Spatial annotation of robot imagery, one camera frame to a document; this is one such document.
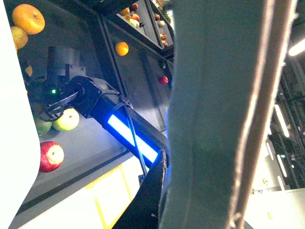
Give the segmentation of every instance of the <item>fluorescent light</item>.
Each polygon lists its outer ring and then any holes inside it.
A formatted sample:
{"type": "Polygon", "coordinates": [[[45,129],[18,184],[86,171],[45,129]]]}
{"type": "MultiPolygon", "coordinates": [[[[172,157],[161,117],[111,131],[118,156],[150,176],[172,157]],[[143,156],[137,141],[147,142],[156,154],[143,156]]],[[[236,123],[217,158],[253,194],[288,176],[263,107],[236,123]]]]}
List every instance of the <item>fluorescent light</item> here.
{"type": "Polygon", "coordinates": [[[280,176],[277,176],[277,179],[278,179],[278,182],[280,183],[280,186],[281,186],[282,191],[284,191],[285,188],[284,188],[284,184],[283,184],[283,182],[282,182],[281,177],[280,177],[280,176]]]}
{"type": "Polygon", "coordinates": [[[268,142],[266,142],[266,146],[267,146],[267,151],[268,151],[271,159],[274,160],[274,157],[273,157],[273,154],[272,154],[272,151],[271,151],[271,148],[270,148],[270,145],[268,142]]]}
{"type": "Polygon", "coordinates": [[[268,126],[268,134],[269,134],[269,135],[272,135],[272,132],[271,132],[271,129],[270,129],[269,126],[268,126]]]}
{"type": "Polygon", "coordinates": [[[299,53],[303,52],[305,50],[305,39],[300,41],[298,44],[296,44],[295,46],[293,46],[290,50],[289,50],[289,55],[290,56],[295,56],[298,55],[299,53]]]}
{"type": "MultiPolygon", "coordinates": [[[[115,115],[111,115],[108,120],[108,124],[111,125],[113,129],[115,129],[130,144],[135,146],[131,130],[120,119],[118,119],[115,115]]],[[[137,141],[140,153],[142,153],[151,162],[154,162],[158,156],[158,153],[137,135],[135,136],[135,139],[137,141]]]]}
{"type": "Polygon", "coordinates": [[[277,104],[274,107],[275,107],[275,111],[276,111],[276,115],[278,117],[278,120],[280,121],[282,130],[284,132],[284,135],[285,135],[285,137],[289,137],[289,132],[288,132],[288,129],[287,129],[287,126],[286,126],[283,114],[281,112],[281,109],[280,109],[280,107],[277,104]]]}
{"type": "Polygon", "coordinates": [[[281,157],[280,157],[279,154],[277,155],[277,160],[278,160],[278,162],[280,163],[280,167],[281,167],[281,170],[282,170],[282,172],[283,172],[284,177],[287,177],[286,170],[285,170],[285,168],[284,168],[282,159],[281,159],[281,157]]]}

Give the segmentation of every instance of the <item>blue led light strip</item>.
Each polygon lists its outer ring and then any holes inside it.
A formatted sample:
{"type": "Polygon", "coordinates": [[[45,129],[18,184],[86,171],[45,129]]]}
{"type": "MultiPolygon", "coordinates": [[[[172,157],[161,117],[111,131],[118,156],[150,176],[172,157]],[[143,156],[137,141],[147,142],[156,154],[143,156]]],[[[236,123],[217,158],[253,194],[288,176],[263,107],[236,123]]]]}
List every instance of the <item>blue led light strip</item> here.
{"type": "MultiPolygon", "coordinates": [[[[130,144],[134,146],[131,130],[120,119],[118,119],[115,115],[111,115],[108,120],[108,124],[111,125],[113,129],[115,129],[122,137],[124,137],[130,144]]],[[[137,135],[135,136],[135,139],[137,141],[140,153],[142,153],[151,162],[154,162],[158,156],[158,153],[137,135]]]]}

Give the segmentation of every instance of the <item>red fruit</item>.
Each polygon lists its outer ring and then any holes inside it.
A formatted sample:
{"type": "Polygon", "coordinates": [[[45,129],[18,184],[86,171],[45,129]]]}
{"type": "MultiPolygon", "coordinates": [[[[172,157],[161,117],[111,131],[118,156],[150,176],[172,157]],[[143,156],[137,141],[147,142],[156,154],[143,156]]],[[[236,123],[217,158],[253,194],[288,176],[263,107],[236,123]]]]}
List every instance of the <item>red fruit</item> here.
{"type": "Polygon", "coordinates": [[[130,9],[131,9],[132,11],[137,11],[138,8],[139,8],[139,5],[138,5],[137,3],[134,3],[134,4],[130,7],[130,9]]]}
{"type": "Polygon", "coordinates": [[[156,14],[154,15],[154,19],[155,19],[156,21],[160,20],[160,15],[156,13],[156,14]]]}
{"type": "Polygon", "coordinates": [[[136,14],[136,13],[134,13],[134,14],[132,15],[132,19],[137,20],[138,22],[140,22],[140,17],[139,17],[139,15],[136,14]]]}
{"type": "Polygon", "coordinates": [[[164,75],[159,78],[160,84],[168,84],[168,78],[164,75]]]}
{"type": "Polygon", "coordinates": [[[42,142],[40,143],[40,149],[40,172],[52,172],[62,164],[64,152],[62,147],[58,143],[53,141],[42,142]]]}

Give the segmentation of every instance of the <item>ceiling light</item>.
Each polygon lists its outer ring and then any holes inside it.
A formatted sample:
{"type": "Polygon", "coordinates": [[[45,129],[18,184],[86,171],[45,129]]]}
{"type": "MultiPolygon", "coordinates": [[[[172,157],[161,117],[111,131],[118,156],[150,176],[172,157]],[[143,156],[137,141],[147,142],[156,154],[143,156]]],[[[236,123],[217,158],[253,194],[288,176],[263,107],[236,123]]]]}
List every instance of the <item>ceiling light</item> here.
{"type": "Polygon", "coordinates": [[[305,39],[300,41],[298,44],[294,45],[290,50],[289,50],[289,55],[290,56],[296,56],[299,53],[303,52],[305,50],[305,39]]]}
{"type": "Polygon", "coordinates": [[[281,159],[281,157],[280,157],[279,154],[277,155],[277,160],[278,160],[278,162],[280,163],[280,167],[281,167],[281,170],[282,170],[282,172],[283,172],[284,177],[287,177],[286,170],[285,170],[285,168],[284,168],[282,159],[281,159]]]}
{"type": "Polygon", "coordinates": [[[272,135],[272,132],[271,132],[270,127],[268,127],[268,134],[269,134],[269,135],[272,135]]]}
{"type": "Polygon", "coordinates": [[[268,151],[271,159],[274,160],[274,157],[273,157],[273,154],[272,154],[272,151],[271,151],[271,148],[270,148],[270,145],[268,142],[266,142],[266,146],[267,146],[267,151],[268,151]]]}
{"type": "Polygon", "coordinates": [[[277,104],[274,107],[275,107],[275,111],[276,111],[276,115],[278,117],[278,120],[280,121],[283,133],[284,133],[285,137],[289,137],[289,132],[288,132],[285,120],[283,118],[281,109],[280,109],[280,107],[277,104]]]}
{"type": "Polygon", "coordinates": [[[285,188],[284,188],[284,184],[283,184],[283,182],[282,182],[281,177],[280,177],[280,176],[277,176],[277,179],[278,179],[278,182],[280,183],[280,186],[281,186],[282,191],[284,191],[285,188]]]}

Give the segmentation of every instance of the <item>black robot arm segment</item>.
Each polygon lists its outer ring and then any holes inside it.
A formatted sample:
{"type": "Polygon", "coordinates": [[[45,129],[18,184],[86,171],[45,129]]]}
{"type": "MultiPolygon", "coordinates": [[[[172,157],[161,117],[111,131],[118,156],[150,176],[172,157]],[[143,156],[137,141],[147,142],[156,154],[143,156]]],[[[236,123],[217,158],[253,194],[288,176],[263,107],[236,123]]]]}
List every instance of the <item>black robot arm segment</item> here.
{"type": "Polygon", "coordinates": [[[83,76],[72,78],[69,88],[78,94],[71,105],[84,117],[94,118],[140,160],[143,155],[146,166],[150,167],[161,149],[167,152],[166,137],[130,106],[118,106],[122,103],[119,93],[105,87],[105,83],[100,79],[83,76]],[[135,130],[136,144],[129,128],[128,116],[135,130]]]}

